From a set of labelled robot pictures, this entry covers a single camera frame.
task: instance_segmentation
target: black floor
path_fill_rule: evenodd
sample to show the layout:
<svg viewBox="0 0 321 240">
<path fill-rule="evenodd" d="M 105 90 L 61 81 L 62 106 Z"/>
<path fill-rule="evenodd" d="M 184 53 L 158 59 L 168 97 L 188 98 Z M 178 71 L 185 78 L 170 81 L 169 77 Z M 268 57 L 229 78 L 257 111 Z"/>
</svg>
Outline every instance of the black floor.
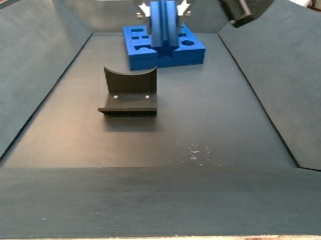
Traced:
<svg viewBox="0 0 321 240">
<path fill-rule="evenodd" d="M 160 68 L 157 117 L 114 118 L 103 67 L 130 72 L 121 34 L 94 35 L 10 150 L 6 168 L 293 168 L 217 35 L 205 65 Z"/>
</svg>

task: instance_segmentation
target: dark gray surface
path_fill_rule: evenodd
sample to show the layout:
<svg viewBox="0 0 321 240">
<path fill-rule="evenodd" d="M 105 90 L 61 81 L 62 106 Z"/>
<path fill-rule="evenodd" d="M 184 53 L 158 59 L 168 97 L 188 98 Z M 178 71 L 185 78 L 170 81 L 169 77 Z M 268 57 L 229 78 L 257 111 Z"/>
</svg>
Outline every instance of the dark gray surface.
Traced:
<svg viewBox="0 0 321 240">
<path fill-rule="evenodd" d="M 90 36 L 57 1 L 0 9 L 0 156 Z"/>
<path fill-rule="evenodd" d="M 321 15 L 276 0 L 268 12 L 220 35 L 305 168 L 321 170 Z"/>
<path fill-rule="evenodd" d="M 123 26 L 142 25 L 134 1 L 59 0 L 89 23 L 94 32 L 122 33 Z M 197 0 L 188 24 L 197 33 L 217 33 L 228 22 L 218 0 Z"/>
<path fill-rule="evenodd" d="M 321 234 L 299 169 L 2 169 L 0 191 L 2 238 Z"/>
<path fill-rule="evenodd" d="M 121 34 L 94 35 L 4 167 L 292 168 L 295 164 L 217 35 L 205 65 L 158 69 L 157 117 L 114 118 L 103 68 L 130 72 Z"/>
</svg>

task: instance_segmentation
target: gray wall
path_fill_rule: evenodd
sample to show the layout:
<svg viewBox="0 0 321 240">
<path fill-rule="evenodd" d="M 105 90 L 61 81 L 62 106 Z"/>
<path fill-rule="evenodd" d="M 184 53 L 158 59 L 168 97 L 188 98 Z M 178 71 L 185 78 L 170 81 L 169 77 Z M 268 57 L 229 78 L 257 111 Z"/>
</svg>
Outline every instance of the gray wall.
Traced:
<svg viewBox="0 0 321 240">
<path fill-rule="evenodd" d="M 0 156 L 90 36 L 57 0 L 0 9 Z"/>
<path fill-rule="evenodd" d="M 244 27 L 220 35 L 291 151 L 321 170 L 321 14 L 276 0 Z"/>
<path fill-rule="evenodd" d="M 122 32 L 125 25 L 144 24 L 136 18 L 136 5 L 129 1 L 62 0 L 89 23 L 94 32 Z M 197 0 L 189 27 L 198 33 L 217 33 L 228 22 L 218 0 Z"/>
</svg>

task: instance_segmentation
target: blue foam block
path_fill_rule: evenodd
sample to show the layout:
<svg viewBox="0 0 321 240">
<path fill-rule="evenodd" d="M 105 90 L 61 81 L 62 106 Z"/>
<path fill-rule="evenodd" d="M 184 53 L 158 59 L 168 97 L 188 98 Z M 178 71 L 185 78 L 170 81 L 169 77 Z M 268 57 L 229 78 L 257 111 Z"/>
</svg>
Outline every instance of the blue foam block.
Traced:
<svg viewBox="0 0 321 240">
<path fill-rule="evenodd" d="M 185 24 L 180 34 L 180 47 L 166 55 L 152 47 L 152 36 L 148 34 L 146 25 L 125 26 L 123 34 L 130 70 L 204 64 L 206 47 Z"/>
</svg>

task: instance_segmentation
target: black bracket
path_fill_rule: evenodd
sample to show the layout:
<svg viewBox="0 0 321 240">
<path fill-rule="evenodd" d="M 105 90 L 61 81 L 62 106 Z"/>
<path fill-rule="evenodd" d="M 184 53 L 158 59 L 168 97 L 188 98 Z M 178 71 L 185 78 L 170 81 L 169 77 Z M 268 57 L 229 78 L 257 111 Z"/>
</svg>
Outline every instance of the black bracket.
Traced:
<svg viewBox="0 0 321 240">
<path fill-rule="evenodd" d="M 273 0 L 221 0 L 222 8 L 234 27 L 256 20 L 272 3 Z"/>
<path fill-rule="evenodd" d="M 122 74 L 105 67 L 109 86 L 103 114 L 157 114 L 157 68 L 144 74 Z"/>
</svg>

